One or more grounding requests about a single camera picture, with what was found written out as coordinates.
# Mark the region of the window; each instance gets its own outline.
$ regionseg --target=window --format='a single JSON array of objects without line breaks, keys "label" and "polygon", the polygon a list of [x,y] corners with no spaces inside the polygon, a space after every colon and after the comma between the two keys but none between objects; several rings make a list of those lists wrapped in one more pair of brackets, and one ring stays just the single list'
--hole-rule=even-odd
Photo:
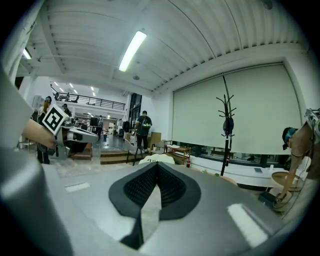
[{"label": "window", "polygon": [[[180,141],[173,141],[173,144],[191,148],[191,155],[199,158],[205,158],[213,161],[222,162],[225,156],[225,149],[215,146],[196,145]],[[269,167],[274,165],[276,168],[283,168],[288,155],[266,155],[266,154],[250,154],[231,152],[230,163],[236,165]]]}]

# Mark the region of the white cloth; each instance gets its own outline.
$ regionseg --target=white cloth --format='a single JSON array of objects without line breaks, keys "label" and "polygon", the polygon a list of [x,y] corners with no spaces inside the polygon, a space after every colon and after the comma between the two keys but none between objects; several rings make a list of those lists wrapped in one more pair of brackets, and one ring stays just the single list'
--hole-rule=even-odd
[{"label": "white cloth", "polygon": [[175,164],[175,160],[171,156],[168,156],[166,154],[153,154],[153,155],[147,155],[144,159],[142,159],[139,162],[139,165],[143,163],[152,163],[152,162],[164,162],[169,164]]}]

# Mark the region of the wall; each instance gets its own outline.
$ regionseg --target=wall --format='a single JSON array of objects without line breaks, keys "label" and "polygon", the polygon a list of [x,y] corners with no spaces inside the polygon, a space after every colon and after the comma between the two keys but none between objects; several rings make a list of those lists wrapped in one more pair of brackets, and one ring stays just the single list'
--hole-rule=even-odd
[{"label": "wall", "polygon": [[24,77],[19,89],[19,93],[30,107],[32,107],[35,95],[40,95],[43,99],[45,99],[47,96],[50,96],[52,98],[52,104],[56,104],[56,100],[50,87],[50,81],[47,76]]},{"label": "wall", "polygon": [[152,98],[142,96],[141,114],[142,111],[147,111],[147,115],[152,120],[150,131],[161,133],[162,140],[172,139],[173,102],[172,91],[155,95]]},{"label": "wall", "polygon": [[284,66],[295,87],[301,119],[304,122],[306,109],[320,108],[319,64],[312,52],[303,52],[287,56]]}]

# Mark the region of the black and white fiducial marker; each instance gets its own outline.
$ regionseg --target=black and white fiducial marker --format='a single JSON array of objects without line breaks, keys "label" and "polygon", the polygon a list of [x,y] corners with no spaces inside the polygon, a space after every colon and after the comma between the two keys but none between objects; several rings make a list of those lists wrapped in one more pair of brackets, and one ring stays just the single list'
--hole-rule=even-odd
[{"label": "black and white fiducial marker", "polygon": [[43,118],[43,124],[53,135],[57,135],[61,125],[69,116],[57,105],[53,105]]}]

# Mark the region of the ceiling light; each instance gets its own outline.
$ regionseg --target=ceiling light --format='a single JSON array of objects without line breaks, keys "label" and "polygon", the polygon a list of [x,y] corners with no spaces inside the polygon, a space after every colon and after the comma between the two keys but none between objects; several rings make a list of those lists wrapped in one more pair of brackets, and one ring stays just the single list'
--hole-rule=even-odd
[{"label": "ceiling light", "polygon": [[26,48],[23,50],[23,55],[27,60],[31,59],[31,55]]},{"label": "ceiling light", "polygon": [[137,52],[137,50],[139,49],[140,45],[142,44],[142,42],[145,40],[146,37],[147,35],[140,31],[135,33],[120,63],[120,66],[119,66],[120,71],[124,72],[127,70],[127,67],[131,59],[134,57],[135,53]]}]

